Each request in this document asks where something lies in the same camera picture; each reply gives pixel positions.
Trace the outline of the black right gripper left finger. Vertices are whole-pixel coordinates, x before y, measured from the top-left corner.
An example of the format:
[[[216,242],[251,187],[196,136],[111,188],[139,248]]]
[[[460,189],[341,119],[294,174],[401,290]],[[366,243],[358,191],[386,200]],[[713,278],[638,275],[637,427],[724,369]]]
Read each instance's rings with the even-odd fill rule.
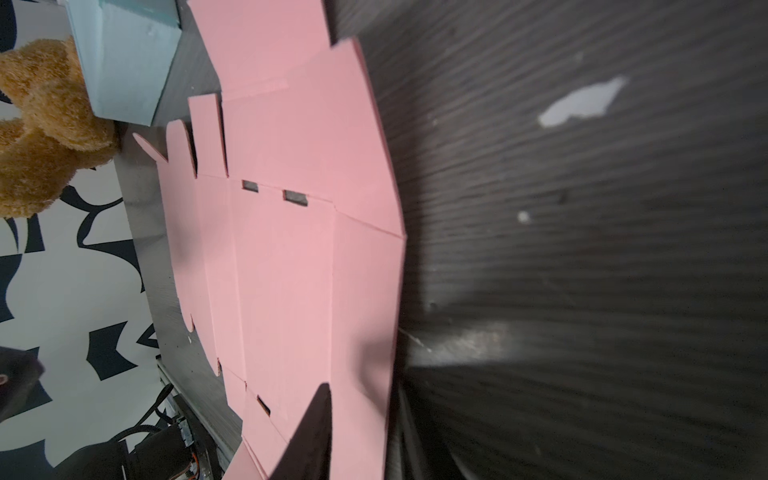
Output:
[[[270,480],[329,480],[332,455],[332,395],[318,386]]]

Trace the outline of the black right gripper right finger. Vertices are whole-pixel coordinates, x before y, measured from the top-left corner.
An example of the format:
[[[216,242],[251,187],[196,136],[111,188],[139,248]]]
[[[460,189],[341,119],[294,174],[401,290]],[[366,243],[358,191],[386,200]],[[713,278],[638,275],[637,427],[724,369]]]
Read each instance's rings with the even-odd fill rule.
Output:
[[[431,411],[410,383],[398,384],[401,472],[404,479],[475,479],[451,453]]]

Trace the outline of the pink paper boxes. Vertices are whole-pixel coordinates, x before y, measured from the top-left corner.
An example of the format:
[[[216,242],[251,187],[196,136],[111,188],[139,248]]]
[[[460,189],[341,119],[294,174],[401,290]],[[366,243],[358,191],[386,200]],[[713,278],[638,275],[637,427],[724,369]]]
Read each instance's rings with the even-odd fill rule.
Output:
[[[319,1],[193,1],[218,75],[158,167],[186,327],[271,478],[330,389],[334,479],[385,475],[406,233],[364,55]]]

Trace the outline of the light blue paper box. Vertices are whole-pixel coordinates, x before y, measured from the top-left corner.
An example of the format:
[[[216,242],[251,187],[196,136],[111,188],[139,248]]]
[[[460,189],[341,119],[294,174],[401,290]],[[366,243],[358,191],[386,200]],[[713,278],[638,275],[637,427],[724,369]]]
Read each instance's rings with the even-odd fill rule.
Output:
[[[174,1],[87,1],[66,11],[94,114],[149,126],[182,30]]]

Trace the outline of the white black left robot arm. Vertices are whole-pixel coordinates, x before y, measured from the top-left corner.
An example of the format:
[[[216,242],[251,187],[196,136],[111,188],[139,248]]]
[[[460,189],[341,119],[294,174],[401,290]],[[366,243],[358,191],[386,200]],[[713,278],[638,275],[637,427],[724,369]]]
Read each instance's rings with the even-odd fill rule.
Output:
[[[166,384],[132,427],[111,439],[84,446],[52,466],[38,441],[1,453],[3,479],[220,479],[217,447],[198,418],[179,396],[178,412],[160,410],[171,396]]]

